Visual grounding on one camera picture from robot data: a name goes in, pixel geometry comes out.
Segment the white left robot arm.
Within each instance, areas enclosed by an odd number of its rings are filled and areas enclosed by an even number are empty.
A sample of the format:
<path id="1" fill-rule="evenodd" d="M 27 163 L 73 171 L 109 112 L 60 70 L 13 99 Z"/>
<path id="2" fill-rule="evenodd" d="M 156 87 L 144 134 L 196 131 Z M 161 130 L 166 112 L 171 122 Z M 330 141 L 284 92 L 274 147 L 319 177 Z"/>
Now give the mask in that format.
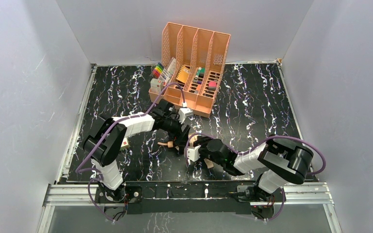
<path id="1" fill-rule="evenodd" d="M 130 136 L 165 131 L 170 140 L 169 147 L 182 151 L 187 146 L 190 126 L 186 118 L 193 115 L 192 109 L 161 100 L 145 113 L 105 119 L 99 128 L 87 137 L 84 150 L 89 153 L 95 169 L 100 174 L 98 185 L 110 201 L 120 202 L 125 196 L 124 179 L 117 165 L 117 156 L 123 142 Z"/>

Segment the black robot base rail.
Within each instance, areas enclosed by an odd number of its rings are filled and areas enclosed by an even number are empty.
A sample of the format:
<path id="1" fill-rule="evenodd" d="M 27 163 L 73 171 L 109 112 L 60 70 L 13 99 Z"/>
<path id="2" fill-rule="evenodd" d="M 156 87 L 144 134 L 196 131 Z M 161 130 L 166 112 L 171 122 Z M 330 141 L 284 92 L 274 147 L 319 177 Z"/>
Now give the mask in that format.
<path id="1" fill-rule="evenodd" d="M 98 186 L 95 202 L 127 207 L 129 215 L 147 213 L 235 213 L 271 217 L 283 200 L 281 189 L 270 196 L 254 192 L 255 181 L 126 182 L 118 194 Z"/>

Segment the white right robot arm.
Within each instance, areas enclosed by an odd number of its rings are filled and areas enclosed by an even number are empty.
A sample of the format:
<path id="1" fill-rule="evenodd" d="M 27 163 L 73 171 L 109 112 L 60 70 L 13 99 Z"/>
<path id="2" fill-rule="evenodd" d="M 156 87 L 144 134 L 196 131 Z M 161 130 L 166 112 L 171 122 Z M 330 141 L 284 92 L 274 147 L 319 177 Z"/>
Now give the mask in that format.
<path id="1" fill-rule="evenodd" d="M 298 138 L 284 136 L 271 136 L 247 151 L 235 152 L 220 139 L 199 135 L 185 153 L 188 160 L 207 159 L 231 176 L 266 167 L 254 186 L 230 194 L 239 202 L 268 201 L 288 183 L 303 184 L 314 157 L 314 152 Z"/>

